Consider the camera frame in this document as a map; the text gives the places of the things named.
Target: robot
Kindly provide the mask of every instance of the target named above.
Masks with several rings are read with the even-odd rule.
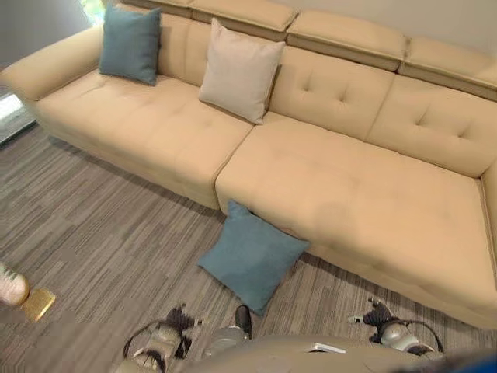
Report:
[[[432,330],[438,351],[410,333],[408,325],[417,321],[400,320],[377,299],[369,302],[372,311],[349,317],[349,322],[377,328],[369,342],[335,336],[267,336],[252,340],[250,312],[241,305],[235,314],[235,326],[216,331],[203,359],[183,373],[438,372],[452,371],[476,358],[497,359],[495,351],[491,355],[483,351],[470,357],[447,358],[439,337],[424,322],[419,323]],[[126,343],[125,360],[116,373],[167,373],[173,358],[184,358],[192,341],[183,332],[202,322],[185,315],[183,308],[184,305],[176,307],[166,320],[151,322],[138,330]],[[131,341],[145,330],[151,333],[147,345],[128,357]]]

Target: pillow on floor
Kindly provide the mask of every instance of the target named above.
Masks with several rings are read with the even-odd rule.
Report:
[[[284,45],[240,37],[213,18],[199,100],[262,124]]]
[[[109,5],[103,24],[100,72],[155,85],[161,10],[128,12]]]
[[[281,279],[307,248],[230,200],[219,241],[198,265],[228,286],[257,315],[264,315]]]

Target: sofa armrest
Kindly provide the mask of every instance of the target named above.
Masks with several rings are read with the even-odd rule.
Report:
[[[11,64],[0,81],[21,99],[37,101],[98,66],[103,28],[92,27]]]
[[[485,171],[481,177],[485,190],[485,201],[488,212],[488,225],[493,238],[494,269],[497,280],[497,161]]]

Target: white sneaker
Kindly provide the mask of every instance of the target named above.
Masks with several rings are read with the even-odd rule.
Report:
[[[30,293],[28,280],[0,262],[0,301],[20,305]]]

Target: wall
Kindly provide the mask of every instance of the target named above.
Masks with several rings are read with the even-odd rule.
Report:
[[[497,0],[273,0],[323,9],[497,56]]]
[[[89,27],[78,0],[0,2],[0,68]]]

